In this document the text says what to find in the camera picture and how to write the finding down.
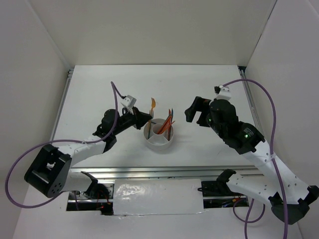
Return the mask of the orange plastic knife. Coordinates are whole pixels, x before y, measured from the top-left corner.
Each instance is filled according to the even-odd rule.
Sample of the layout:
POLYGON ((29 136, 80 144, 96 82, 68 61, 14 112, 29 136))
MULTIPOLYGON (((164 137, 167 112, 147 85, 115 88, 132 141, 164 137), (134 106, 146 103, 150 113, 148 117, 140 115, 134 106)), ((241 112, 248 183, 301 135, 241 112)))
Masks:
POLYGON ((169 109, 169 116, 168 116, 167 124, 166 124, 166 127, 165 127, 165 129, 167 130, 167 139, 168 140, 170 139, 172 113, 173 113, 173 109, 169 109))

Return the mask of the orange-yellow plastic fork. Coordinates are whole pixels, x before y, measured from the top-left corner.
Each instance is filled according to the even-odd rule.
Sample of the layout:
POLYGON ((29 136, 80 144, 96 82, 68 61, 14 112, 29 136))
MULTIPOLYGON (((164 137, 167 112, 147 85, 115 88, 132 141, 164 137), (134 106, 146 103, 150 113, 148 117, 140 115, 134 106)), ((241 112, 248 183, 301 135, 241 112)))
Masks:
POLYGON ((149 120, 149 123, 152 123, 152 119, 154 117, 154 108, 156 107, 156 101, 154 98, 151 98, 151 109, 150 109, 150 115, 151 115, 151 119, 149 120))

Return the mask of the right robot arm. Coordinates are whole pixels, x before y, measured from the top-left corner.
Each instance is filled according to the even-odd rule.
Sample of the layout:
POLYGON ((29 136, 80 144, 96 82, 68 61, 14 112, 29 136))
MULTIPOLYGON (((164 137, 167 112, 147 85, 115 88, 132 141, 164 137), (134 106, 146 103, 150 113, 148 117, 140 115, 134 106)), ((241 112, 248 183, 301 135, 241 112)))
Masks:
POLYGON ((192 122, 196 112, 201 113, 197 124, 212 128, 226 145, 263 174, 262 182, 254 182, 226 169, 217 177, 219 193, 229 195, 234 192, 254 198, 269 206, 281 221, 285 219, 284 204, 287 204, 290 225, 307 214, 310 204, 319 197, 318 186, 300 180, 277 156, 272 161, 270 145, 264 136, 252 124, 240 121, 229 101, 197 96, 184 112, 186 121, 192 122))

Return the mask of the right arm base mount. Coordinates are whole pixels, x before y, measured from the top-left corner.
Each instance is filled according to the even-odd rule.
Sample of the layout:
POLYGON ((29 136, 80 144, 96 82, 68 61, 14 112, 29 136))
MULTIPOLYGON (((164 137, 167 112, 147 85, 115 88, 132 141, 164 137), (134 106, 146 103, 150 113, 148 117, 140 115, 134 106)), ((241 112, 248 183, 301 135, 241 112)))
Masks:
POLYGON ((246 196, 232 192, 226 185, 235 173, 232 169, 226 169, 215 180, 201 181, 197 190, 202 193, 205 209, 249 206, 246 196))

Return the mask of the dark blue plastic knife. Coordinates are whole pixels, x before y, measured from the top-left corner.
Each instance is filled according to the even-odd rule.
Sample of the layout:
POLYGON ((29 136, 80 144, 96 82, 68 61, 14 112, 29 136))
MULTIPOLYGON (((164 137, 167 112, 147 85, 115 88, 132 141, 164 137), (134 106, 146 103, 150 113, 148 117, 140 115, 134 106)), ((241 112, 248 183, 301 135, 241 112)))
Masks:
POLYGON ((167 139, 168 141, 170 141, 170 138, 171 138, 171 124, 172 124, 172 121, 173 121, 173 108, 171 108, 170 110, 170 115, 171 115, 171 118, 170 118, 170 125, 169 125, 169 128, 168 128, 168 134, 167 134, 167 139))

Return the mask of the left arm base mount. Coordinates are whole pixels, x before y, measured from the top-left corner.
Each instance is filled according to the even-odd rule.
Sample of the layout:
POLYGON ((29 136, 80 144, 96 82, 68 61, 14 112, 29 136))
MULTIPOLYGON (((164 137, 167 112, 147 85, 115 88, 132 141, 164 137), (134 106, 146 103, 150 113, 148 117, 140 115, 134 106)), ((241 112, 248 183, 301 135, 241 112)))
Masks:
POLYGON ((96 211, 104 216, 112 216, 114 186, 112 183, 100 183, 96 178, 86 191, 69 192, 67 212, 96 211))

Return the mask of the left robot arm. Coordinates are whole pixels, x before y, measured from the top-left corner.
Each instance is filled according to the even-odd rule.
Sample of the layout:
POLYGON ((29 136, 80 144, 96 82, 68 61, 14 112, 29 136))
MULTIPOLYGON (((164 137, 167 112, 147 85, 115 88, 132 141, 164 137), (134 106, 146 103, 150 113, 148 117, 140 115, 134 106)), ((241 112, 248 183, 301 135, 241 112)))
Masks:
POLYGON ((141 129, 152 119, 150 114, 133 107, 123 109, 119 115, 115 109, 107 110, 97 130, 85 143, 73 143, 55 147, 46 144, 28 168, 25 181, 48 198, 56 197, 62 191, 78 191, 88 199, 94 198, 99 190, 108 194, 108 189, 88 172, 71 172, 71 167, 92 156, 110 150, 124 130, 135 127, 141 129))

